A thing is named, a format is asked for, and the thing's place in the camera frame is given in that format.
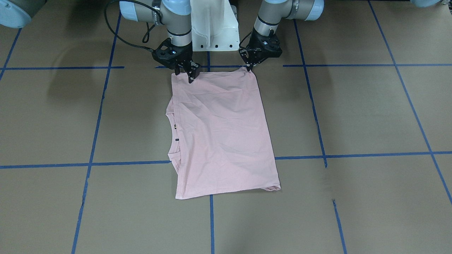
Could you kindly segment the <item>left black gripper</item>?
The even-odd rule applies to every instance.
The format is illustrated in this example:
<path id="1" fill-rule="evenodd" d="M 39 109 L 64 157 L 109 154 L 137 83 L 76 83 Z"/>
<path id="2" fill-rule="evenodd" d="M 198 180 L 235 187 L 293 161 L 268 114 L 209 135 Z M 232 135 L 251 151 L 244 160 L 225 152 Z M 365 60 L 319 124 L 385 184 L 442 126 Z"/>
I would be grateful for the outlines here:
<path id="1" fill-rule="evenodd" d="M 239 54 L 247 71 L 252 71 L 257 64 L 268 58 L 279 58 L 282 52 L 280 40 L 274 29 L 269 30 L 268 36 L 261 35 L 253 29 L 239 43 Z"/>

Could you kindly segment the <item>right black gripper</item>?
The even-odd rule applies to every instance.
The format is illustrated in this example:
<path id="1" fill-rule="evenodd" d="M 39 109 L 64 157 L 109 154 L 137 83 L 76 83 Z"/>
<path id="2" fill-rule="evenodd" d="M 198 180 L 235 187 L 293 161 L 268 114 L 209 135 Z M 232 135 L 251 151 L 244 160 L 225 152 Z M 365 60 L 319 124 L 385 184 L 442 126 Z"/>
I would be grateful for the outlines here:
<path id="1" fill-rule="evenodd" d="M 152 52 L 152 57 L 163 66 L 174 70 L 176 75 L 180 74 L 180 69 L 183 68 L 188 75 L 189 84 L 192 84 L 200 73 L 201 65 L 192 59 L 192 42 L 185 46 L 176 46 L 172 44 L 170 38 L 167 38 Z"/>

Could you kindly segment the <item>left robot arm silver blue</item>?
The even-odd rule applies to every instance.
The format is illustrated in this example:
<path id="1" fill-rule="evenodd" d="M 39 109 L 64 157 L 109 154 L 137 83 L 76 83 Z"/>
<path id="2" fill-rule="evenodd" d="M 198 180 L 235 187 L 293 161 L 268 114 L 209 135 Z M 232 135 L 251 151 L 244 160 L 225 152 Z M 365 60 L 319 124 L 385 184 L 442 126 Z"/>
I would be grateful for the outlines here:
<path id="1" fill-rule="evenodd" d="M 368 2 L 375 14 L 372 2 L 412 2 L 419 8 L 431 7 L 443 0 L 351 0 Z M 239 43 L 239 54 L 244 61 L 244 68 L 252 72 L 253 68 L 270 58 L 279 58 L 282 54 L 280 40 L 276 35 L 282 19 L 315 21 L 323 13 L 325 0 L 262 0 L 253 30 Z M 242 42 L 250 36 L 246 47 Z M 387 67 L 394 64 L 303 64 L 284 65 L 284 67 Z M 397 66 L 451 66 L 451 63 L 414 63 L 395 64 Z"/>

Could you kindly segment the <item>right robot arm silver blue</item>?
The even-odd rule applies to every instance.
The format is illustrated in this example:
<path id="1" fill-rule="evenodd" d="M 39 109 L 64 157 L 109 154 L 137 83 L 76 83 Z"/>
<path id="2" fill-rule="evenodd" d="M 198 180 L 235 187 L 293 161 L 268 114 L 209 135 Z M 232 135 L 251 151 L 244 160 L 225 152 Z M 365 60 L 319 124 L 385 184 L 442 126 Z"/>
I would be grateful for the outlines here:
<path id="1" fill-rule="evenodd" d="M 1 25 L 20 29 L 27 26 L 32 18 L 47 3 L 45 0 L 2 0 Z M 167 38 L 153 49 L 145 45 L 126 42 L 113 30 L 108 21 L 108 8 L 118 3 L 121 15 L 128 20 L 144 22 L 147 31 L 142 43 L 149 41 L 150 32 L 156 26 L 165 26 Z M 191 4 L 189 0 L 110 0 L 103 9 L 108 29 L 127 45 L 151 53 L 152 58 L 174 71 L 176 75 L 184 70 L 189 83 L 199 75 L 200 65 L 193 61 Z"/>

